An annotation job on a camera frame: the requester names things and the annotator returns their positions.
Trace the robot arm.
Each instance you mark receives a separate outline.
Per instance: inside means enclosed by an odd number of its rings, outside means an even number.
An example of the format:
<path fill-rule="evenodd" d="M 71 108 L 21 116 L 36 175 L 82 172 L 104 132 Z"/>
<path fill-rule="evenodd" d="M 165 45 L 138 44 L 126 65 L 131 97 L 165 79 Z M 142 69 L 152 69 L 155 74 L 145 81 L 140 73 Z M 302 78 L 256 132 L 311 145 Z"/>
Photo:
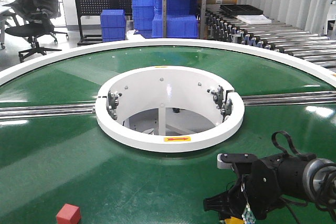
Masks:
<path fill-rule="evenodd" d="M 236 217 L 246 223 L 263 220 L 267 213 L 292 204 L 284 196 L 315 204 L 335 219 L 335 163 L 315 154 L 285 153 L 258 158 L 254 154 L 219 154 L 217 166 L 232 169 L 237 180 L 229 190 L 204 199 L 204 210 L 219 219 Z"/>

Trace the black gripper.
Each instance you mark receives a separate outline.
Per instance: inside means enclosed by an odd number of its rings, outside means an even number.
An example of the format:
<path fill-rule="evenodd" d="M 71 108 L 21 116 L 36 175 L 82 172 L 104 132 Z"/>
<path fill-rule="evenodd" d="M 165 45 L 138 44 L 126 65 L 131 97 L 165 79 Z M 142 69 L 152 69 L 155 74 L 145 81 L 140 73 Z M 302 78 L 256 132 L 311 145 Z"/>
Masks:
<path fill-rule="evenodd" d="M 275 209 L 307 206 L 307 161 L 301 156 L 232 154 L 230 165 L 237 175 L 230 192 L 203 200 L 204 210 L 218 212 L 219 220 L 263 220 Z"/>

